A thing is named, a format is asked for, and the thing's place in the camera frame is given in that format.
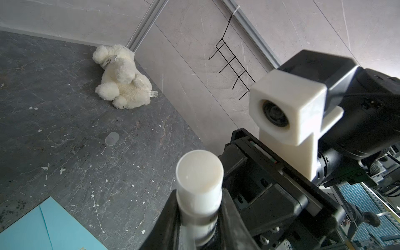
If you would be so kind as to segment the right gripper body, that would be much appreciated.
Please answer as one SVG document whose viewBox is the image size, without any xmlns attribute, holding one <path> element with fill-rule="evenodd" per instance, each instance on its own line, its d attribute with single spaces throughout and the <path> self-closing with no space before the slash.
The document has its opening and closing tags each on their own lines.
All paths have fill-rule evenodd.
<svg viewBox="0 0 400 250">
<path fill-rule="evenodd" d="M 259 248 L 317 250 L 341 224 L 344 209 L 247 130 L 233 131 L 220 160 L 231 211 Z"/>
</svg>

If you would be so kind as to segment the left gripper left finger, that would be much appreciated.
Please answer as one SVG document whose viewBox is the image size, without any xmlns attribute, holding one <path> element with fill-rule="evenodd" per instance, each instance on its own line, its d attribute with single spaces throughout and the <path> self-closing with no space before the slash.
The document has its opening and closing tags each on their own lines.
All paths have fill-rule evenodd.
<svg viewBox="0 0 400 250">
<path fill-rule="evenodd" d="M 157 222 L 140 250 L 178 250 L 180 236 L 180 210 L 177 190 L 173 190 Z"/>
</svg>

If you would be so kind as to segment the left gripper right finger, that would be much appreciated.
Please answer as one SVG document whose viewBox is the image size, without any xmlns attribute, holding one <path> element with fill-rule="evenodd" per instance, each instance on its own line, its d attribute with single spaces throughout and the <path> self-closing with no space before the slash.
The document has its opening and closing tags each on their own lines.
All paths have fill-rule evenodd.
<svg viewBox="0 0 400 250">
<path fill-rule="evenodd" d="M 218 250 L 259 250 L 251 237 L 228 190 L 222 189 L 218 212 Z"/>
</svg>

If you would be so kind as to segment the white glue stick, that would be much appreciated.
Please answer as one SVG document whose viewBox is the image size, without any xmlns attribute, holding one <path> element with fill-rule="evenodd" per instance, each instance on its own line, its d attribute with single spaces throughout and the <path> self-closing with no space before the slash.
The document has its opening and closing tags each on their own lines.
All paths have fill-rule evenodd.
<svg viewBox="0 0 400 250">
<path fill-rule="evenodd" d="M 214 236 L 222 201 L 224 168 L 212 152 L 194 150 L 183 155 L 176 166 L 177 202 L 181 225 L 193 248 Z"/>
</svg>

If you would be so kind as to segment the clear glue stick cap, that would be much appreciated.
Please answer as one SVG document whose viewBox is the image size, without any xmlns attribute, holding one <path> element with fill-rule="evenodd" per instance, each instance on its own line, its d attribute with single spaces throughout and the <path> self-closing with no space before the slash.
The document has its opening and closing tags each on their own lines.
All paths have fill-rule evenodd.
<svg viewBox="0 0 400 250">
<path fill-rule="evenodd" d="M 120 139 L 120 135 L 116 132 L 111 132 L 106 138 L 105 138 L 105 144 L 106 146 L 114 146 L 117 144 L 117 142 Z"/>
</svg>

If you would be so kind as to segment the light blue envelope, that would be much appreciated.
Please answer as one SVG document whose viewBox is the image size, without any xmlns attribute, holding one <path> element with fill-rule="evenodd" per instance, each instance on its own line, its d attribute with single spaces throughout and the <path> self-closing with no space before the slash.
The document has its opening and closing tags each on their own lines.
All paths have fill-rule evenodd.
<svg viewBox="0 0 400 250">
<path fill-rule="evenodd" d="M 52 197 L 1 232 L 2 250 L 105 250 Z"/>
</svg>

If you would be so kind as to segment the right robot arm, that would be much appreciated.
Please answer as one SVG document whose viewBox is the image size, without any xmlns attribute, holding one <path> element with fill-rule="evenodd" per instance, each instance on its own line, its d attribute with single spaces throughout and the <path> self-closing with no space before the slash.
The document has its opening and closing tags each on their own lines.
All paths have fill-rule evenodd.
<svg viewBox="0 0 400 250">
<path fill-rule="evenodd" d="M 359 211 L 319 189 L 367 182 L 380 153 L 400 140 L 400 82 L 356 68 L 338 79 L 277 70 L 255 85 L 257 112 L 276 129 L 256 138 L 233 131 L 220 159 L 225 177 L 219 233 L 223 249 L 273 250 L 288 240 L 316 250 Z"/>
</svg>

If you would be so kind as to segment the white plush teddy bear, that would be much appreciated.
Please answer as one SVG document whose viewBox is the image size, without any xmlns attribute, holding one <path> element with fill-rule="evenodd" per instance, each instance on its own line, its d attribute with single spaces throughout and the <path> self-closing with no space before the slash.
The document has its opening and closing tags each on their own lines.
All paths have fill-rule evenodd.
<svg viewBox="0 0 400 250">
<path fill-rule="evenodd" d="M 134 56 L 134 52 L 123 45 L 101 45 L 92 55 L 94 62 L 104 69 L 95 93 L 117 109 L 149 105 L 152 98 L 158 97 L 150 80 L 136 68 Z"/>
</svg>

